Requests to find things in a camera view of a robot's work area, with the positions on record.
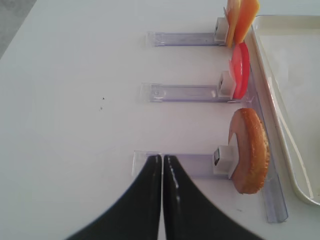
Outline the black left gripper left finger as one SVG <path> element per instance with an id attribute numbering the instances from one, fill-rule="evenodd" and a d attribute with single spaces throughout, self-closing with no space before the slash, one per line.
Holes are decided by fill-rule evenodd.
<path id="1" fill-rule="evenodd" d="M 156 240 L 162 200 L 162 157 L 149 156 L 125 193 L 69 240 Z"/>

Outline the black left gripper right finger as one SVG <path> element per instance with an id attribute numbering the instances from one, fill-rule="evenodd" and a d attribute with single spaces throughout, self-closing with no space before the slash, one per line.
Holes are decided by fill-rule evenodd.
<path id="1" fill-rule="evenodd" d="M 168 240 L 260 239 L 213 205 L 174 155 L 163 159 L 162 204 Z"/>

